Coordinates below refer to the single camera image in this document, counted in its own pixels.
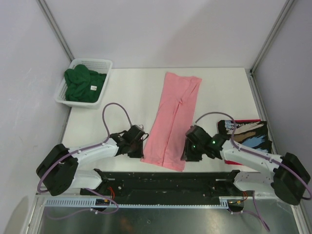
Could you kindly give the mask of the pink t-shirt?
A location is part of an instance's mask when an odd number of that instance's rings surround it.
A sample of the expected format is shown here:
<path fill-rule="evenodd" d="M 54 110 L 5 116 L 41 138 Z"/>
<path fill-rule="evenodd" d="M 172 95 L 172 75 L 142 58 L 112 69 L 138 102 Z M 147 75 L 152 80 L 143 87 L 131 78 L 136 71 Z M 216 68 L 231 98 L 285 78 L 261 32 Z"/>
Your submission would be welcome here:
<path fill-rule="evenodd" d="M 156 118 L 141 162 L 182 172 L 186 132 L 190 129 L 202 79 L 167 72 Z"/>

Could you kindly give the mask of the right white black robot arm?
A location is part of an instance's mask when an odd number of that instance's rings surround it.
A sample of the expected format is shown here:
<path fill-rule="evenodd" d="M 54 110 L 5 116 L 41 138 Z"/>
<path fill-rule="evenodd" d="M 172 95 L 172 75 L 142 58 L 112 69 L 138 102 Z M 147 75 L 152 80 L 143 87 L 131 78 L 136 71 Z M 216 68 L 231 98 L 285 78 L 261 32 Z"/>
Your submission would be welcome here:
<path fill-rule="evenodd" d="M 211 159 L 234 161 L 253 170 L 233 170 L 226 177 L 216 178 L 208 184 L 212 196 L 237 196 L 252 191 L 274 193 L 290 205 L 311 199 L 311 196 L 304 195 L 305 192 L 312 192 L 308 187 L 311 177 L 294 154 L 281 156 L 262 153 L 242 146 L 232 137 L 221 134 L 210 136 L 195 127 L 186 133 L 181 159 L 198 162 L 203 155 Z"/>

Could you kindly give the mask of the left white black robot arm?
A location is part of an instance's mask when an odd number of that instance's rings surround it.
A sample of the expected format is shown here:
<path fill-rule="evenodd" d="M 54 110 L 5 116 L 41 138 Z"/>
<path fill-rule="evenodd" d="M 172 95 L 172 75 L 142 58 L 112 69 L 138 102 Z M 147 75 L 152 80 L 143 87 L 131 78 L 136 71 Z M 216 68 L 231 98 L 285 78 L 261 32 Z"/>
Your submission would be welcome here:
<path fill-rule="evenodd" d="M 81 195 L 108 194 L 108 182 L 99 169 L 82 170 L 83 165 L 119 155 L 143 157 L 145 138 L 128 138 L 126 132 L 112 134 L 103 142 L 74 149 L 56 145 L 37 167 L 37 192 L 61 195 L 70 189 L 80 189 Z"/>

